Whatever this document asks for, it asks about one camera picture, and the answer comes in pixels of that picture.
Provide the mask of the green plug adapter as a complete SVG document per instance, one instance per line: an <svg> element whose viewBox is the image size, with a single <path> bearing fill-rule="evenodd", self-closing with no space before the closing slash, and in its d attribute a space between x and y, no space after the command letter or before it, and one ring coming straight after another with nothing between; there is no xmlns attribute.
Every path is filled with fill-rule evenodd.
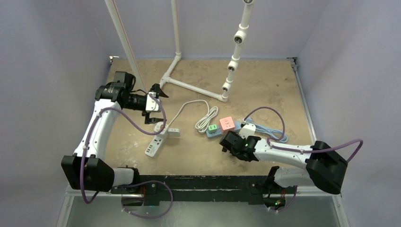
<svg viewBox="0 0 401 227"><path fill-rule="evenodd" d="M218 126L216 124L212 124L208 126L208 132L209 133L215 133L218 130Z"/></svg>

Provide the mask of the white USB power strip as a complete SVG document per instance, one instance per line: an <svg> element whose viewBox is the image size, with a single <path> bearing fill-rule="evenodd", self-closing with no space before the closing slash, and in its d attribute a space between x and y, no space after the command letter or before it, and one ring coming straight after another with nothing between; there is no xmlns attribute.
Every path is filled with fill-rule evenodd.
<svg viewBox="0 0 401 227"><path fill-rule="evenodd" d="M163 144L167 140L167 134L158 134L153 137L147 148L145 149L145 155L148 157L155 158L158 152L161 150Z"/></svg>

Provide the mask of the aluminium rail right table edge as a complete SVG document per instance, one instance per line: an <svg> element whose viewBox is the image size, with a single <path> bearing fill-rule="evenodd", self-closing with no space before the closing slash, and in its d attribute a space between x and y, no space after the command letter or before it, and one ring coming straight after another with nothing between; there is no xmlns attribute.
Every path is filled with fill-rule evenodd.
<svg viewBox="0 0 401 227"><path fill-rule="evenodd" d="M294 72L294 75L296 78L296 83L297 83L297 86L299 89L300 97L301 97L303 108L304 108L304 113L305 113L307 123L308 123L309 133L310 133L312 142L314 143L317 140L317 136L316 136L316 132L314 129L312 118L310 116L310 111L309 111L307 101L306 101L306 98L304 95L304 90L302 88L301 80L300 80L300 77L298 74L299 64L297 63L297 57L289 57L289 58L287 58L287 60L290 62L291 68L293 69L293 72Z"/></svg>

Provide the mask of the light blue power strip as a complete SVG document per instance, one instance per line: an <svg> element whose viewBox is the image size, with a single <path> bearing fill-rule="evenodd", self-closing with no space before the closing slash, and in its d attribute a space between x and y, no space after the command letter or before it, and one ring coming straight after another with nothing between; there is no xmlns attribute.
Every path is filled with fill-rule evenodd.
<svg viewBox="0 0 401 227"><path fill-rule="evenodd" d="M241 124L238 121L235 121L234 124L235 124L235 127L233 128L233 131L238 132L241 129ZM209 139L212 139L212 138L221 137L223 135L223 132L221 131L220 127L217 126L217 130L215 132L210 132L209 129L207 129L206 135Z"/></svg>

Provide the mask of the white PVC pipe frame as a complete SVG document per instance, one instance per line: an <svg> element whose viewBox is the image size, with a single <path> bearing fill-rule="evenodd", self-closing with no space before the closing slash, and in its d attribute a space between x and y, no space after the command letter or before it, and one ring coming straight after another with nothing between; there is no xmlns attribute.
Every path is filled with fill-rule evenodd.
<svg viewBox="0 0 401 227"><path fill-rule="evenodd" d="M238 65L240 62L240 55L241 55L242 47L247 38L247 33L248 33L248 29L249 29L249 20L250 20L250 16L251 16L251 13L252 13L252 10L254 7L253 0L244 0L243 3L244 3L244 10L242 13L241 23L238 25L238 30L235 33L235 35L233 36L233 41L235 42L235 48L234 48L233 55L231 56L231 60L227 65L228 75L225 79L224 84L222 85L222 93L217 94L217 93L213 93L211 91L207 91L205 89L178 81L171 77L171 73L173 72L176 65L182 58L182 52L181 52L181 48L180 48L180 37L179 37L177 1L172 0L171 1L171 9L172 9L172 18L173 18L175 56L173 58L172 63L170 64L169 68L166 70L166 72L161 77L160 82L159 82L160 86L163 86L166 83L170 83L170 84L185 88L187 90L214 98L218 101L227 102L228 97L229 97L229 91L234 82L235 74L237 72ZM126 54L126 57L129 61L131 69L135 73L140 75L134 53L133 53L132 47L131 47L129 39L128 39L128 35L123 26L122 18L118 12L116 3L114 0L106 0L105 4L108 9L109 15L112 19L113 25L117 31L118 37L120 39L120 42L122 44L122 47Z"/></svg>

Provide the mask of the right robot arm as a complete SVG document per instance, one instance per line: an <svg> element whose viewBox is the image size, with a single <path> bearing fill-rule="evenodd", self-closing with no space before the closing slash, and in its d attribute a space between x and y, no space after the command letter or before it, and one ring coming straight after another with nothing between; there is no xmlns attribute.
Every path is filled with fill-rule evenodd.
<svg viewBox="0 0 401 227"><path fill-rule="evenodd" d="M242 161L272 161L289 165L270 171L265 180L270 192L292 186L315 186L323 192L340 194L348 162L322 141L296 146L270 142L259 136L241 136L229 131L219 142L223 152Z"/></svg>

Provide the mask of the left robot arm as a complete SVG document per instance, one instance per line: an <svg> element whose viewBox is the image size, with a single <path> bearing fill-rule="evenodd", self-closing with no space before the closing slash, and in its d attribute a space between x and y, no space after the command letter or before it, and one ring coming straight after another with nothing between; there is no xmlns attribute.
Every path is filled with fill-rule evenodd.
<svg viewBox="0 0 401 227"><path fill-rule="evenodd" d="M163 113L160 98L168 96L155 83L150 90L139 95L133 93L136 77L118 71L114 80L102 85L95 93L92 117L87 130L72 155L64 156L61 167L69 185L75 190L107 192L122 185L128 193L140 190L139 172L134 167L110 167L103 159L114 123L123 109L140 111L145 124L165 123L166 118L151 118L150 113Z"/></svg>

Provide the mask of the pink cube adapter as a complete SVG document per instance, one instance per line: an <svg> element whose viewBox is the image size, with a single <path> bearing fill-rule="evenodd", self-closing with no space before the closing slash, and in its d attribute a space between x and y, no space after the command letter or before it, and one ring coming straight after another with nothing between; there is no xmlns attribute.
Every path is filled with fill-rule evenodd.
<svg viewBox="0 0 401 227"><path fill-rule="evenodd" d="M219 126L222 134L225 134L235 129L235 122L231 116L228 116L219 120Z"/></svg>

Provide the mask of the aluminium front rail frame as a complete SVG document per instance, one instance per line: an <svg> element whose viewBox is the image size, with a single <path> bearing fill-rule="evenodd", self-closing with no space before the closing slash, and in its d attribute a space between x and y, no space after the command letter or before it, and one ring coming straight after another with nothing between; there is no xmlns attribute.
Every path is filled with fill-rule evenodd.
<svg viewBox="0 0 401 227"><path fill-rule="evenodd" d="M288 195L290 206L274 211L249 204L240 190L171 190L159 205L123 211L122 195L106 192L91 204L68 189L59 227L347 227L342 198L312 187Z"/></svg>

